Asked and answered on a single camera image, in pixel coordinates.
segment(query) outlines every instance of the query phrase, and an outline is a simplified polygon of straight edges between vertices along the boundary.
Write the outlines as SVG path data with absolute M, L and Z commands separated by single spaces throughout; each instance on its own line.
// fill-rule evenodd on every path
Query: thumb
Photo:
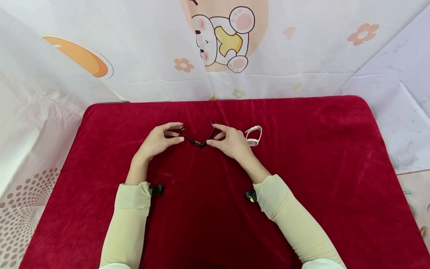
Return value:
M 176 145 L 181 143 L 184 140 L 184 138 L 181 137 L 174 137 L 174 138 L 167 138 L 167 146 L 170 147 L 172 145 Z
M 213 139 L 207 140 L 206 143 L 209 146 L 214 147 L 214 148 L 218 148 L 218 149 L 221 149 L 221 146 L 222 146 L 222 141 L 213 140 Z

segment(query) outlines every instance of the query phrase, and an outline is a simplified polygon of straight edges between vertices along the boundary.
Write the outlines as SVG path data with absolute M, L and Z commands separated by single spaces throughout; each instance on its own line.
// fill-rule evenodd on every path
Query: white backdrop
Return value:
M 112 91 L 131 102 L 355 94 L 398 173 L 430 168 L 430 8 L 417 17 L 429 2 L 0 0 L 0 268 L 18 266 L 83 112 L 120 101 Z

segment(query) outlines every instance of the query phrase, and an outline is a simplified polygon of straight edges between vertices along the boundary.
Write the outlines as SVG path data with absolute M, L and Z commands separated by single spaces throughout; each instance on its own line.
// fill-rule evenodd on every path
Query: arm sleeve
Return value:
M 151 205 L 149 184 L 121 184 L 115 199 L 114 215 L 104 239 L 100 267 L 112 263 L 139 267 L 146 218 Z
M 278 176 L 254 184 L 261 211 L 274 221 L 304 264 L 332 260 L 346 268 L 327 234 Z

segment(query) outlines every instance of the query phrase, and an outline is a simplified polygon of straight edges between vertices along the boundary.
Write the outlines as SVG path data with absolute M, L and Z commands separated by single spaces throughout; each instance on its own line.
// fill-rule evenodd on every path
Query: polka dot pattern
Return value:
M 34 174 L 0 199 L 0 269 L 19 267 L 59 173 Z

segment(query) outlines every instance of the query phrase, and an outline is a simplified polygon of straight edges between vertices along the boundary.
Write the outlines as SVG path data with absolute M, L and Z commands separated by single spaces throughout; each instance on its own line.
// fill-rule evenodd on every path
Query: red velvet cloth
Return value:
M 209 120 L 263 127 L 255 155 L 279 174 L 348 269 L 430 268 L 430 257 L 368 105 L 354 96 L 96 104 L 86 111 L 21 268 L 98 267 L 118 185 L 156 125 L 182 121 L 203 142 Z M 300 268 L 244 193 L 252 182 L 219 150 L 187 140 L 156 156 L 141 268 Z

